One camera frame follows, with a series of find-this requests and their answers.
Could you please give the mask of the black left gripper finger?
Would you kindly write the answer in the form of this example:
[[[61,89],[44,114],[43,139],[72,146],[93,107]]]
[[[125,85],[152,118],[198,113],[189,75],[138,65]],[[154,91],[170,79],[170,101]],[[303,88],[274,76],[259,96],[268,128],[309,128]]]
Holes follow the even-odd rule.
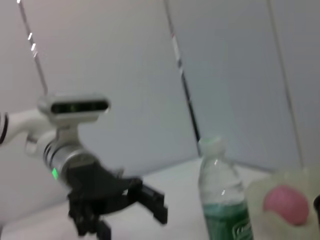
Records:
[[[69,200],[68,216],[73,220],[79,237],[95,235],[97,240],[112,240],[112,231],[108,224],[100,219],[93,202],[83,200]]]
[[[129,199],[148,209],[159,223],[168,222],[168,207],[165,205],[164,194],[140,184],[129,189]]]

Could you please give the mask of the pale green glass fruit plate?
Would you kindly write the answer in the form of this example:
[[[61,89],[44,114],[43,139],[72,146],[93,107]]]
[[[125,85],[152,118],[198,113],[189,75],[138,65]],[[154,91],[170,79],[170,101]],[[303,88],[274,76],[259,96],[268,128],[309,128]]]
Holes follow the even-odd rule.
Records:
[[[320,240],[320,226],[313,207],[320,195],[319,167],[291,169],[253,181],[245,190],[254,240]],[[278,214],[263,210],[264,198],[275,187],[285,185],[302,193],[308,200],[305,224],[294,226]]]

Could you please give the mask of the pink peach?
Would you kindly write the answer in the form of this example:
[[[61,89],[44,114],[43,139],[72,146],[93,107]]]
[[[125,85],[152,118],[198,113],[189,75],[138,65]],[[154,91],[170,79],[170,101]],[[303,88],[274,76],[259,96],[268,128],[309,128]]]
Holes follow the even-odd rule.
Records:
[[[287,185],[276,186],[266,194],[263,210],[279,215],[294,226],[304,225],[310,212],[307,198]]]

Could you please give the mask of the clear water bottle green label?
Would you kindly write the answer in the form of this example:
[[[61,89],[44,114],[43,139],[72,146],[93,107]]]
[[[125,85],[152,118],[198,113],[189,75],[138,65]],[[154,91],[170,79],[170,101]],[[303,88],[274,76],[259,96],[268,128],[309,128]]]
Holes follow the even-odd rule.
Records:
[[[245,188],[221,137],[198,142],[198,189],[209,240],[254,240]]]

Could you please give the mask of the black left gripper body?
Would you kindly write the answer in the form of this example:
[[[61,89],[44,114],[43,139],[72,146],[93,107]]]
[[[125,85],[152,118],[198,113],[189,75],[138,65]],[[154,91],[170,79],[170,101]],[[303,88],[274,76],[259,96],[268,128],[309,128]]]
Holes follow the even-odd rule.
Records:
[[[120,177],[98,163],[69,168],[66,179],[71,209],[90,209],[96,215],[121,211],[136,202],[130,196],[141,188],[139,177]]]

